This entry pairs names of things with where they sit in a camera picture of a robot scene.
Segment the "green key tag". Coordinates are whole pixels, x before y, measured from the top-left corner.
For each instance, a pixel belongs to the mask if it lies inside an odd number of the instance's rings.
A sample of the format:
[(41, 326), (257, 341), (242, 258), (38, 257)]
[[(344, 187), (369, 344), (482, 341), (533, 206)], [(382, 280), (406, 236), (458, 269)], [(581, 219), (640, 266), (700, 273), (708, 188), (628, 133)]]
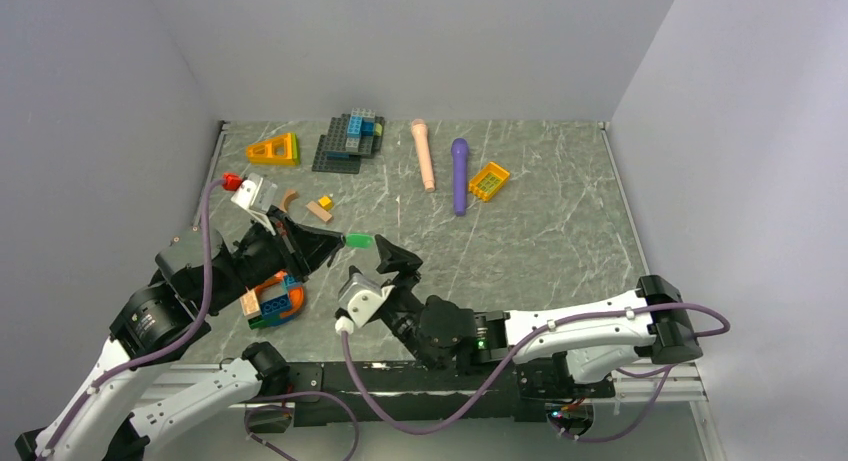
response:
[(368, 249), (374, 244), (374, 237), (365, 233), (349, 233), (345, 236), (345, 245), (354, 249)]

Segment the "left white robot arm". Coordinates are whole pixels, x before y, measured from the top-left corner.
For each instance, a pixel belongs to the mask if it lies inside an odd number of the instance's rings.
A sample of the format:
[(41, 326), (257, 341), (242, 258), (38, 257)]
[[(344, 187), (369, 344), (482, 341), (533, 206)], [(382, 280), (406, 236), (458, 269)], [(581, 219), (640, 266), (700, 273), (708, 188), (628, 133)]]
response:
[(73, 399), (46, 427), (21, 434), (23, 460), (139, 460), (182, 427), (258, 397), (290, 389), (288, 362), (267, 342), (147, 411), (137, 401), (209, 333), (208, 317), (279, 272), (305, 281), (344, 246), (341, 233), (304, 226), (278, 208), (253, 223), (235, 248), (202, 216), (156, 257), (150, 283), (133, 293), (109, 328), (101, 355)]

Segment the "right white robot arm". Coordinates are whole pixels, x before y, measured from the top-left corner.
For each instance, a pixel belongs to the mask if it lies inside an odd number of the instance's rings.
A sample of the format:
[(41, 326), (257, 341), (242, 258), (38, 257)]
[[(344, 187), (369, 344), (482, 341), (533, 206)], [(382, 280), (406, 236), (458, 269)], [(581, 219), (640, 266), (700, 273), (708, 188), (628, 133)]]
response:
[(679, 290), (658, 275), (611, 298), (551, 310), (475, 311), (436, 295), (420, 301), (413, 288), (422, 260), (378, 235), (377, 283), (351, 268), (339, 291), (335, 329), (351, 334), (380, 321), (428, 369), (470, 374), (501, 361), (524, 365), (565, 357), (551, 371), (562, 395), (578, 395), (590, 383), (640, 358), (656, 365), (694, 361), (703, 351)]

